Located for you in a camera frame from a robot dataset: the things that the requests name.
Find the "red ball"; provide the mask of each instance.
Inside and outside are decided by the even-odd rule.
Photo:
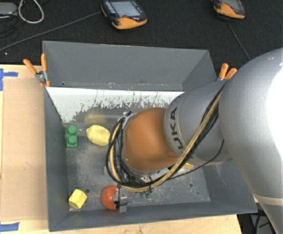
[[[116,204],[114,203],[113,196],[117,193],[117,189],[117,186],[112,185],[105,187],[102,190],[101,202],[103,206],[109,210],[116,210]]]

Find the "yellow cable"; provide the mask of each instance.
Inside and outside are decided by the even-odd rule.
[[[193,135],[192,139],[190,140],[189,144],[187,145],[187,147],[185,148],[184,152],[180,155],[180,157],[178,158],[178,160],[175,162],[175,164],[173,165],[173,167],[164,175],[162,176],[158,181],[156,181],[155,183],[153,183],[150,187],[149,186],[144,186],[144,187],[139,187],[139,188],[134,188],[134,187],[129,187],[129,186],[122,186],[122,188],[125,188],[128,191],[131,192],[135,192],[135,193],[141,193],[144,191],[147,191],[149,188],[153,189],[159,185],[161,185],[162,183],[164,183],[166,180],[168,180],[173,173],[178,169],[178,167],[181,165],[181,163],[184,161],[184,159],[186,158],[186,156],[188,155],[188,153],[191,151],[191,149],[193,148],[193,145],[195,144],[196,140],[198,139],[198,137],[200,136],[200,134],[202,133],[202,131],[205,129],[208,121],[210,120],[211,115],[214,113],[215,108],[217,107],[218,103],[219,103],[219,99],[221,97],[222,92],[218,95],[218,97],[215,99],[214,103],[212,104],[212,106],[210,107],[208,113],[206,114],[205,118],[203,119],[203,121],[201,122],[200,126],[198,127],[198,129],[196,130],[195,134]],[[118,124],[113,132],[112,135],[112,141],[115,138],[115,135],[117,133],[117,130],[119,128],[120,124]],[[114,177],[117,180],[120,180],[120,178],[118,177],[116,170],[115,170],[115,166],[114,166],[114,161],[113,161],[113,146],[110,149],[110,165],[111,165],[111,171],[114,175]]]

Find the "bin floor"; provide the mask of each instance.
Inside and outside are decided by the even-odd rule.
[[[70,211],[104,209],[100,200],[103,188],[117,185],[105,171],[107,148],[79,136],[78,147],[66,149],[69,191],[78,188],[88,196],[80,210],[70,207]],[[128,197],[128,207],[210,201],[203,169],[164,182],[148,197],[125,189],[120,189],[120,194]]]

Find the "handheld device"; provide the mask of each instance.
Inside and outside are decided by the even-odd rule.
[[[145,11],[134,0],[103,0],[101,9],[118,30],[136,28],[148,21]]]
[[[245,8],[241,0],[211,0],[217,15],[225,20],[245,18]]]

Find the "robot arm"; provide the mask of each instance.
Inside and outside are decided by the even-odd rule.
[[[119,136],[120,152],[114,155]],[[180,94],[167,109],[150,108],[119,119],[106,168],[122,188],[137,193],[161,185],[185,164],[230,160],[277,234],[282,233],[283,48],[251,60],[231,79]]]
[[[189,158],[201,165],[233,159],[275,231],[283,230],[283,48],[253,59],[227,81],[177,97],[165,114],[167,142],[179,156],[213,97],[222,90],[219,119]]]

